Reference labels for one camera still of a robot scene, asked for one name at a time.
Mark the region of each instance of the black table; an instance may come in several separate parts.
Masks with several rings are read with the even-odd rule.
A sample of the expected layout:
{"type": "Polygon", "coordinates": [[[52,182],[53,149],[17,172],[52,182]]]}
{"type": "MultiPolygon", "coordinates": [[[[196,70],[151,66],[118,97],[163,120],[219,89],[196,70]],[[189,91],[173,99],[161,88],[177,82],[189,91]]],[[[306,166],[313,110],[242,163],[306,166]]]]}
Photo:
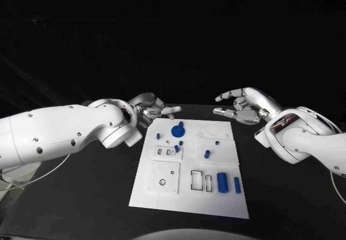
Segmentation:
{"type": "MultiPolygon", "coordinates": [[[[229,121],[212,105],[182,105],[179,119],[229,121]]],[[[99,142],[71,155],[58,170],[30,184],[0,226],[0,235],[48,240],[130,240],[179,228],[221,230],[260,239],[346,238],[346,205],[330,173],[310,157],[293,165],[262,147],[254,133],[264,126],[232,120],[249,219],[128,207],[144,138],[128,147],[99,142]]],[[[42,163],[42,176],[63,157],[42,163]]],[[[346,180],[334,176],[346,196],[346,180]]]]}

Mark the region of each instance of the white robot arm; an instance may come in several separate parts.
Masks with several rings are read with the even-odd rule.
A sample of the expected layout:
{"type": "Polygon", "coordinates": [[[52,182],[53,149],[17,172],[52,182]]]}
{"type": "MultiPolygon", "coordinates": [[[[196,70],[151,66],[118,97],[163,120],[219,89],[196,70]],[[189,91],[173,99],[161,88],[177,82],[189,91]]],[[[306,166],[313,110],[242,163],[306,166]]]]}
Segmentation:
{"type": "Polygon", "coordinates": [[[254,134],[264,147],[271,147],[291,164],[313,155],[329,170],[346,178],[346,133],[337,126],[306,107],[284,110],[275,100],[252,87],[228,91],[215,100],[219,102],[231,97],[238,97],[234,101],[236,111],[215,108],[213,113],[248,125],[264,119],[267,124],[254,134]]]}
{"type": "Polygon", "coordinates": [[[0,119],[0,169],[42,162],[79,152],[99,140],[105,148],[131,147],[143,138],[137,118],[148,127],[154,118],[182,111],[167,107],[153,93],[128,102],[101,99],[88,106],[46,107],[0,119]]]}

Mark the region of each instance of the white pegboard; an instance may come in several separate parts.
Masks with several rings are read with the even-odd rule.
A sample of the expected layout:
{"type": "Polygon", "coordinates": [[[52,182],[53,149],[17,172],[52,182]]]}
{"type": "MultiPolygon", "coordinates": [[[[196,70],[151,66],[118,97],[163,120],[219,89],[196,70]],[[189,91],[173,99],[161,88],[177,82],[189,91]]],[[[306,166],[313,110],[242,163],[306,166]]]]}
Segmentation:
{"type": "Polygon", "coordinates": [[[154,120],[146,133],[128,206],[249,218],[231,122],[166,118],[154,120]],[[185,135],[176,138],[172,135],[172,128],[179,125],[180,121],[185,135]],[[159,146],[174,148],[174,145],[183,149],[179,151],[180,159],[179,157],[157,156],[159,146]],[[203,162],[205,160],[200,158],[205,148],[210,150],[212,164],[203,162]],[[160,194],[166,190],[157,182],[160,176],[153,177],[151,174],[153,162],[179,164],[177,194],[160,194]],[[202,171],[202,191],[192,190],[192,171],[202,171]],[[216,174],[221,172],[226,173],[228,193],[218,192],[216,174]],[[210,176],[212,192],[206,192],[206,176],[210,176]],[[236,194],[235,191],[235,177],[241,182],[241,194],[236,194]],[[153,187],[151,184],[157,184],[154,188],[159,190],[148,189],[150,186],[153,187]]]}

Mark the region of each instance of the white board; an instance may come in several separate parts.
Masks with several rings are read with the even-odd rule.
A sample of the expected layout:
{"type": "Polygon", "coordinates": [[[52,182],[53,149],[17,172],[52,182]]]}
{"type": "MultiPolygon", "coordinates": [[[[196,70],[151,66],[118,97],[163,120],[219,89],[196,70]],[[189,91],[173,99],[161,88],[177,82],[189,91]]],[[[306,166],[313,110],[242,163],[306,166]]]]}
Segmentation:
{"type": "Polygon", "coordinates": [[[128,206],[249,218],[231,122],[167,118],[153,121],[146,133],[128,206]],[[172,135],[172,128],[180,121],[185,135],[177,138],[172,135]],[[173,156],[157,154],[160,148],[161,153],[167,149],[173,151],[174,145],[179,146],[179,152],[173,156]],[[153,174],[153,171],[160,171],[161,175],[153,174]],[[192,189],[192,171],[202,172],[202,190],[192,189]],[[218,191],[218,173],[226,173],[228,193],[218,191]],[[212,192],[206,192],[206,176],[210,176],[212,192]],[[235,177],[239,178],[241,194],[235,191],[235,177]],[[160,185],[160,180],[166,178],[170,184],[177,181],[177,192],[176,187],[166,185],[167,181],[160,185]]]}

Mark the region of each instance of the circular hole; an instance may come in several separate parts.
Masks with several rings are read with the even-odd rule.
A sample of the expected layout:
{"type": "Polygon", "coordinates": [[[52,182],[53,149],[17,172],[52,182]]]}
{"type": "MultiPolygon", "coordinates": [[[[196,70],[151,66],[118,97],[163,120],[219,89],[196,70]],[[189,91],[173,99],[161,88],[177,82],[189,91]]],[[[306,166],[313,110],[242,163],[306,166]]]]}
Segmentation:
{"type": "Polygon", "coordinates": [[[166,180],[161,179],[159,183],[160,183],[160,185],[163,186],[163,185],[166,184],[166,180]]]}
{"type": "Polygon", "coordinates": [[[37,147],[37,148],[36,148],[36,152],[37,152],[37,154],[42,154],[42,153],[43,153],[42,147],[37,147]]]}

